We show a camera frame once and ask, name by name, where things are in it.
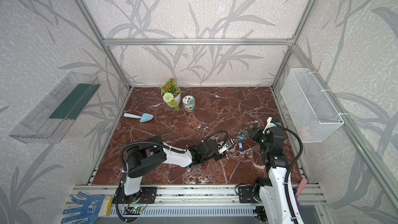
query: work glove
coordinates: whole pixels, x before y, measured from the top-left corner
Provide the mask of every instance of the work glove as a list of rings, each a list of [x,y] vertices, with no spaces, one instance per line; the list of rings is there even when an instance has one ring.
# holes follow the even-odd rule
[[[82,222],[79,224],[93,224],[97,220],[103,202],[102,195],[90,195],[80,191],[77,196],[72,196],[72,201],[80,207],[65,209],[62,213],[69,216],[61,220],[62,224],[80,220]]]

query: pink object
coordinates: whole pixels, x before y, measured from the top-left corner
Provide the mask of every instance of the pink object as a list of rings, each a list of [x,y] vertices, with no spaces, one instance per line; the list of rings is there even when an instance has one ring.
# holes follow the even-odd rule
[[[304,189],[307,183],[308,183],[307,179],[305,178],[301,179],[300,184],[297,187],[296,196],[299,196],[301,194],[302,190]]]

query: wire mesh basket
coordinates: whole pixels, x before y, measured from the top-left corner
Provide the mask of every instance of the wire mesh basket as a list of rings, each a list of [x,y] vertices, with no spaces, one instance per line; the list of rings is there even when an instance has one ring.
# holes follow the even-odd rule
[[[293,68],[281,90],[302,142],[321,142],[344,124],[339,112],[307,68]]]

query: brown marble surface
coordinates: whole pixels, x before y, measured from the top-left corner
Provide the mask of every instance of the brown marble surface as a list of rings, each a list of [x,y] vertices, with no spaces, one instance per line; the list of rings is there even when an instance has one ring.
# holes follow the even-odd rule
[[[163,102],[159,88],[133,89],[125,112],[137,115],[146,112],[153,114],[154,118],[144,123],[133,118],[120,119],[93,184],[119,184],[122,177],[119,151],[131,142],[159,135],[163,142],[183,148],[187,144],[198,144],[204,137],[218,130],[227,130],[229,137],[235,138],[242,127],[264,127],[267,117],[280,120],[269,87],[190,87],[181,90],[182,96],[195,97],[195,112],[173,111]],[[284,154],[289,162],[293,160],[294,155],[287,138]],[[239,151],[236,144],[234,149],[227,152],[227,156],[217,162],[211,159],[195,169],[161,164],[146,174],[141,184],[251,184],[258,176],[268,177],[256,142],[244,141],[242,151]],[[292,182],[299,183],[301,175],[297,165],[291,174]]]

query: white flower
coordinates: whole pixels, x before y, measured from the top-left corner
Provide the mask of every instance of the white flower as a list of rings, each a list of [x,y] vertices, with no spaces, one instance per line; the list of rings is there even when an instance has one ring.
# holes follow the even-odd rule
[[[173,99],[174,99],[174,96],[172,93],[165,93],[163,95],[164,102],[171,102]]]

